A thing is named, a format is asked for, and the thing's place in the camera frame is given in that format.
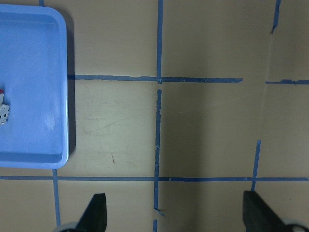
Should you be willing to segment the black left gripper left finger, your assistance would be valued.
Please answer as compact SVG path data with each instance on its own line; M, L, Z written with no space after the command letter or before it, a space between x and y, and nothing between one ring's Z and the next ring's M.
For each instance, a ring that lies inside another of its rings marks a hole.
M94 194L75 230L77 232L104 232L107 228L105 193Z

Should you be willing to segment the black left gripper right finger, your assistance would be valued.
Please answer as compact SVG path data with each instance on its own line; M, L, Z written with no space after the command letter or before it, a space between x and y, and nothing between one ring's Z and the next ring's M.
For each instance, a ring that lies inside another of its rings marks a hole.
M300 224L284 223L255 191L244 191L242 219L248 232L307 232Z

